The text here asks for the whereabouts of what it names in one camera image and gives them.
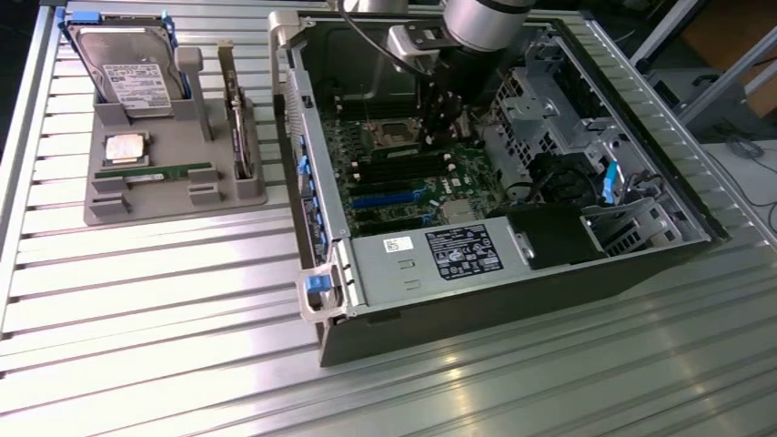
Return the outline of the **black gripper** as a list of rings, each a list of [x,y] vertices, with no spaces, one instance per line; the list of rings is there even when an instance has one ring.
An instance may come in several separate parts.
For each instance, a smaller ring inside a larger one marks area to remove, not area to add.
[[[423,152],[446,147],[452,142],[452,125],[462,111],[461,97],[456,90],[457,52],[457,48],[440,51],[429,79],[416,86],[417,140]]]

